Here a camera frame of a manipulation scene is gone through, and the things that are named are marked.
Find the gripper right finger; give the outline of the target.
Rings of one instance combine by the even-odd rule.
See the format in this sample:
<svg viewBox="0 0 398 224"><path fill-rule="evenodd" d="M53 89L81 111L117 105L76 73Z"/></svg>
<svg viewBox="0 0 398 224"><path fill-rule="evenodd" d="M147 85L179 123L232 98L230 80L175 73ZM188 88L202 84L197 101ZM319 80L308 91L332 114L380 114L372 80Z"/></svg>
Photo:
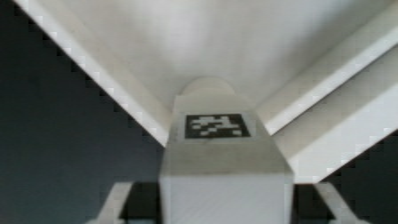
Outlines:
<svg viewBox="0 0 398 224"><path fill-rule="evenodd" d="M355 215L328 182L294 185L289 224L371 224Z"/></svg>

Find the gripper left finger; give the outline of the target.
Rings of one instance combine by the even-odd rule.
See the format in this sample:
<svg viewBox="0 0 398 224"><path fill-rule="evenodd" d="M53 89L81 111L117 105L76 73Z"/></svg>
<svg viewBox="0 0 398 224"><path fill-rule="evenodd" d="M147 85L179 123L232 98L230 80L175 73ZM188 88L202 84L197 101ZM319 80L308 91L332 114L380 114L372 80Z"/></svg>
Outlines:
<svg viewBox="0 0 398 224"><path fill-rule="evenodd" d="M86 224L161 224L156 182L117 182L102 207Z"/></svg>

